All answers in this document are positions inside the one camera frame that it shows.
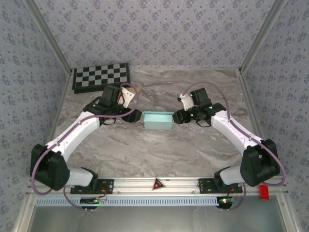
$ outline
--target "metal frame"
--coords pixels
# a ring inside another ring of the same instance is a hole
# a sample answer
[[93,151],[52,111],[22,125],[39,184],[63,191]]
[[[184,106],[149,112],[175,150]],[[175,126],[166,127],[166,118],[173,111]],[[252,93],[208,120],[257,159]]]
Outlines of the metal frame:
[[[201,197],[205,194],[199,193],[197,186],[199,178],[205,177],[161,177],[160,180],[165,184],[165,188],[152,190],[154,179],[153,177],[109,177],[114,179],[114,189],[112,197]],[[276,176],[269,180],[269,183],[278,183],[281,179]],[[46,191],[48,187],[37,183],[39,191]],[[258,187],[246,187],[248,196],[259,196]],[[291,203],[290,196],[285,185],[280,187],[269,187],[269,194],[276,196],[282,218],[287,229],[287,232],[301,232],[298,224],[294,208]],[[71,195],[69,197],[83,197],[91,195]],[[225,194],[207,194],[207,196],[225,196]],[[48,197],[63,198],[62,191],[51,191]],[[26,197],[22,202],[18,218],[16,220],[13,232],[26,232],[30,226],[31,217],[37,198],[42,198],[36,195],[31,186],[28,186]]]

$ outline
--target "checkerboard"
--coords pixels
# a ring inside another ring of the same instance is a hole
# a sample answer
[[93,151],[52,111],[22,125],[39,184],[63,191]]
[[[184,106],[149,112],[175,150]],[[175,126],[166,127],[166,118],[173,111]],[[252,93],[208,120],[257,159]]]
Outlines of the checkerboard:
[[102,91],[105,85],[119,87],[121,83],[130,83],[127,63],[110,64],[74,69],[74,93]]

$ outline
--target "red block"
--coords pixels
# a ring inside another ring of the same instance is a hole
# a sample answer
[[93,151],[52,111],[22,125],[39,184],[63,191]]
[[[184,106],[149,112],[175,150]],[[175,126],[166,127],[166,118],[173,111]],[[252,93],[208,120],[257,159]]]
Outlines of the red block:
[[268,186],[267,185],[259,185],[260,189],[260,199],[261,200],[269,200]]

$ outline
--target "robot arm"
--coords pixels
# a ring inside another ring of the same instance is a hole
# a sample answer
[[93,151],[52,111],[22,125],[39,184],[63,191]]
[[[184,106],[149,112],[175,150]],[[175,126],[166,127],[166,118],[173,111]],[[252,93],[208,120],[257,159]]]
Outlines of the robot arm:
[[[215,183],[218,187],[234,183],[247,183],[254,187],[280,173],[276,161],[263,150],[255,140],[270,149],[276,157],[276,145],[270,139],[264,141],[239,124],[233,117],[228,119],[226,109],[219,103],[212,104],[204,88],[180,95],[178,100],[183,103],[183,109],[173,115],[177,124],[189,123],[192,120],[206,121],[210,126],[224,134],[242,154],[240,166],[227,167],[215,173]],[[232,120],[250,138],[244,136],[230,122]]]
[[[39,157],[48,148],[54,146],[42,160],[35,174],[35,179],[49,186],[53,190],[60,190],[64,186],[83,186],[95,188],[98,175],[86,168],[72,169],[66,165],[74,149],[94,130],[99,128],[108,118],[96,115],[121,115],[130,111],[128,105],[135,94],[125,88],[106,86],[101,97],[90,102],[80,116],[61,135],[48,142],[45,146],[36,145],[31,153],[30,175]],[[141,111],[135,110],[128,116],[122,117],[126,122],[137,122]]]

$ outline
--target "small box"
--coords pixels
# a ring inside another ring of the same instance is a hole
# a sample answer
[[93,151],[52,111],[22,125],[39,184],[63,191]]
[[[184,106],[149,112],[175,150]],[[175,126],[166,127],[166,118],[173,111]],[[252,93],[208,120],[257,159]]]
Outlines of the small box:
[[173,112],[145,111],[144,126],[147,130],[171,130],[173,129]]
[[121,83],[130,83],[127,63],[77,68],[73,74],[74,93],[102,91],[106,85],[120,87]]

